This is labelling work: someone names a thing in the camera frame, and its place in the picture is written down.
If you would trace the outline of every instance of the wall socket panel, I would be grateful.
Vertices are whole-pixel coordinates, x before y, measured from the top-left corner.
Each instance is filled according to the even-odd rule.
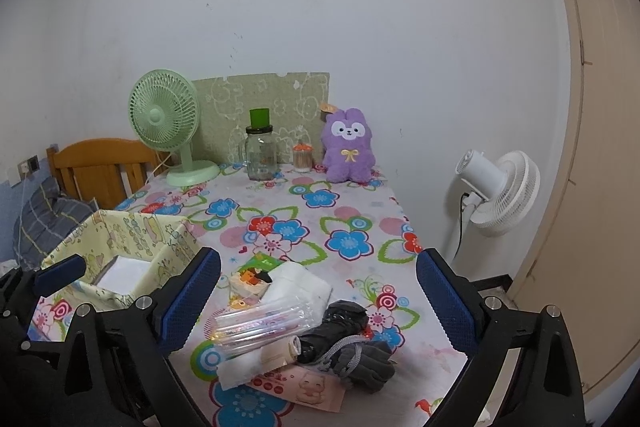
[[[20,181],[27,176],[31,176],[35,171],[40,169],[40,162],[38,162],[37,156],[32,156],[23,162],[18,163],[18,174],[20,174]]]

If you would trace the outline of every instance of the floral tablecloth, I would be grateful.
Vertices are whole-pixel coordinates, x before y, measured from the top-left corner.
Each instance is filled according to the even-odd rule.
[[[321,167],[299,174],[283,166],[275,180],[252,182],[238,164],[221,168],[216,179],[187,188],[169,187],[161,176],[116,208],[186,216],[202,245],[220,252],[220,281],[184,348],[170,356],[203,414],[219,427],[424,425],[466,357],[452,349],[417,283],[420,243],[384,176],[374,170],[369,184],[331,184]],[[238,298],[229,277],[257,252],[303,264],[333,285],[332,301],[366,307],[367,335],[386,341],[397,363],[382,391],[348,390],[340,413],[247,386],[222,391],[220,356],[204,332],[207,319]],[[31,334],[60,340],[72,314],[63,299],[45,299]]]

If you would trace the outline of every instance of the black power cord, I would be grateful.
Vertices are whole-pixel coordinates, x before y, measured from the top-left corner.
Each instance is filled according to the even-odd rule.
[[[460,196],[460,238],[458,240],[458,247],[456,248],[456,253],[454,254],[453,258],[455,259],[455,257],[458,255],[458,252],[460,251],[460,246],[462,245],[462,202],[465,200],[465,198],[469,197],[469,193],[468,192],[463,192],[462,196]]]

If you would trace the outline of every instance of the clear plastic bag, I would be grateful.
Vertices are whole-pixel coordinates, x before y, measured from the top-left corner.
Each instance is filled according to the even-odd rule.
[[[283,298],[215,318],[210,339],[228,357],[236,357],[318,324],[308,302]]]

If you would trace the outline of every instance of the purple plush bunny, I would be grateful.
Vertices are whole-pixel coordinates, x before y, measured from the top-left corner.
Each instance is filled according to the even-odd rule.
[[[322,163],[327,168],[327,181],[370,181],[376,158],[371,152],[371,130],[361,110],[351,108],[327,115],[321,137],[326,149]]]

